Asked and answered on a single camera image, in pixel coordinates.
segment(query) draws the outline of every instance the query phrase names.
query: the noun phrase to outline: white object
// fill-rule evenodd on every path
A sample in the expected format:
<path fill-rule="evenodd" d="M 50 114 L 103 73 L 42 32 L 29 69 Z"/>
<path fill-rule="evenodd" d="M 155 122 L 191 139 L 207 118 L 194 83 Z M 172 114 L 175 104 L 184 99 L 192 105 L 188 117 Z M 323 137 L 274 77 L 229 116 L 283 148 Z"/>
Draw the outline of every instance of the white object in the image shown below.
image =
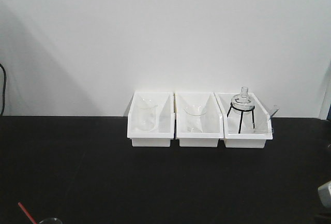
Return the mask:
<path fill-rule="evenodd" d="M 331 207 L 331 181 L 319 187 L 319 196 L 325 207 Z"/>
<path fill-rule="evenodd" d="M 175 93 L 176 138 L 180 146 L 217 147 L 224 137 L 222 114 L 213 93 Z"/>
<path fill-rule="evenodd" d="M 264 148 L 266 140 L 272 140 L 272 126 L 270 116 L 264 109 L 260 101 L 254 93 L 249 93 L 255 100 L 254 119 L 258 123 L 258 129 L 254 130 L 252 125 L 251 112 L 244 115 L 242 122 L 242 130 L 238 133 L 240 123 L 240 114 L 231 110 L 227 117 L 230 108 L 231 98 L 236 93 L 215 93 L 217 102 L 224 116 L 224 143 L 226 147 L 232 148 Z"/>
<path fill-rule="evenodd" d="M 132 146 L 170 146 L 174 138 L 172 92 L 135 92 L 128 114 L 128 138 Z"/>

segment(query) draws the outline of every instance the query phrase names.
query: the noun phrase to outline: red straw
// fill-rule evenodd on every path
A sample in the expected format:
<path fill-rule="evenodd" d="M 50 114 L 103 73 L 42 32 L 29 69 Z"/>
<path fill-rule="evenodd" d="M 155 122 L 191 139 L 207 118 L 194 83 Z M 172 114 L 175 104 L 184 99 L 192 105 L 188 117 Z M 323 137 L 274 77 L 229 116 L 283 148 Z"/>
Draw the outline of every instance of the red straw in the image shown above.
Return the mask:
<path fill-rule="evenodd" d="M 19 202 L 19 207 L 21 208 L 21 210 L 26 214 L 26 216 L 30 219 L 30 221 L 33 224 L 37 224 L 36 221 L 32 218 L 32 216 L 29 214 L 29 212 L 25 209 L 25 207 L 22 205 L 22 203 Z"/>

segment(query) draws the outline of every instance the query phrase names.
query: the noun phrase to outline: glass cup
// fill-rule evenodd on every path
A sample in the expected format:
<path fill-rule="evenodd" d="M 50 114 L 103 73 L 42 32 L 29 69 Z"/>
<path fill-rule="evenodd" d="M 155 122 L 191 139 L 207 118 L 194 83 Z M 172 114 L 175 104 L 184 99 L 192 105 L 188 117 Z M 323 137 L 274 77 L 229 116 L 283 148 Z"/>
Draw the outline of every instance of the glass cup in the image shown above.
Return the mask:
<path fill-rule="evenodd" d="M 60 219 L 50 217 L 45 220 L 42 220 L 39 224 L 62 224 L 62 221 L 60 221 Z"/>
<path fill-rule="evenodd" d="M 157 105 L 150 99 L 142 99 L 138 104 L 138 128 L 142 131 L 152 131 L 156 127 Z"/>
<path fill-rule="evenodd" d="M 191 105 L 184 108 L 188 132 L 203 132 L 203 123 L 207 110 L 202 106 Z"/>

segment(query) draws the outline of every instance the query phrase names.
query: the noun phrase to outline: glass flask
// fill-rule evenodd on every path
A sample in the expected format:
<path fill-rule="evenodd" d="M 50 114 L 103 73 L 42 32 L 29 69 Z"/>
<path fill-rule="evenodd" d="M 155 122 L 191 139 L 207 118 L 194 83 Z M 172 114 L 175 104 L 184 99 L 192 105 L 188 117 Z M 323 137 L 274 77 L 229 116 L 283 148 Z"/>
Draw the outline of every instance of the glass flask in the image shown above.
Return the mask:
<path fill-rule="evenodd" d="M 237 94 L 231 99 L 232 106 L 239 110 L 251 110 L 255 106 L 255 101 L 248 95 L 248 87 L 242 87 L 240 94 Z"/>

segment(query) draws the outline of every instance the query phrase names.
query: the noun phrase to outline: glassware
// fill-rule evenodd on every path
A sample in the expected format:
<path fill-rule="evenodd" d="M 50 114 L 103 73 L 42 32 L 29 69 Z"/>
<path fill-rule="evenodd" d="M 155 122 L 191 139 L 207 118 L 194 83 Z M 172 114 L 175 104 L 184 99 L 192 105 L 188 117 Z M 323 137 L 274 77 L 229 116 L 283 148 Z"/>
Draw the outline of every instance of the glassware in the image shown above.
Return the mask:
<path fill-rule="evenodd" d="M 255 106 L 255 101 L 248 95 L 248 87 L 242 87 L 240 94 L 237 94 L 231 99 L 232 106 L 234 109 L 240 110 L 251 110 Z"/>
<path fill-rule="evenodd" d="M 45 220 L 42 220 L 39 224 L 62 224 L 62 221 L 60 221 L 57 218 L 47 218 Z"/>
<path fill-rule="evenodd" d="M 207 110 L 202 106 L 191 105 L 184 108 L 188 132 L 203 132 L 204 115 Z"/>
<path fill-rule="evenodd" d="M 156 107 L 151 99 L 142 99 L 138 104 L 138 128 L 152 131 L 156 126 Z"/>

